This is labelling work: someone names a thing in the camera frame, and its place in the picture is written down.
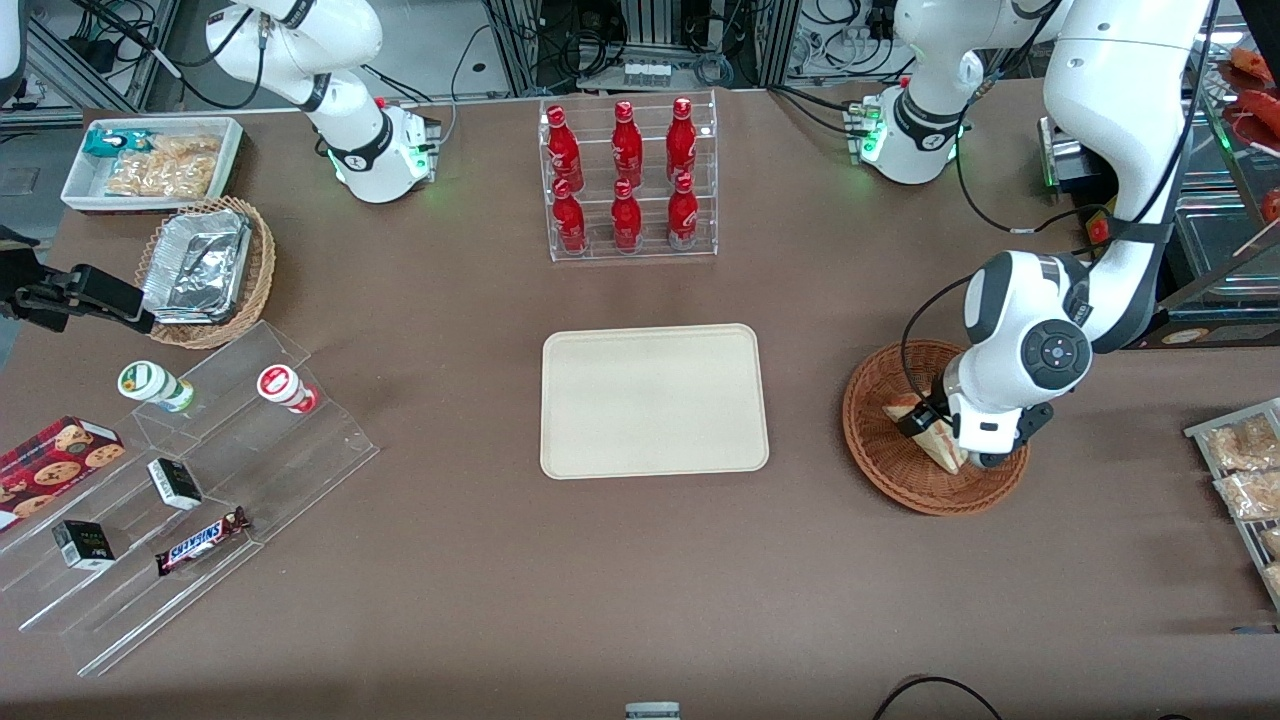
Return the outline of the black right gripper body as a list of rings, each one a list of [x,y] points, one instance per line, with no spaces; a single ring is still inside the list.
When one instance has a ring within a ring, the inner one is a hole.
[[[10,228],[1,228],[3,315],[28,323],[68,323],[72,314],[67,295],[69,275],[45,266],[36,254],[38,242]]]

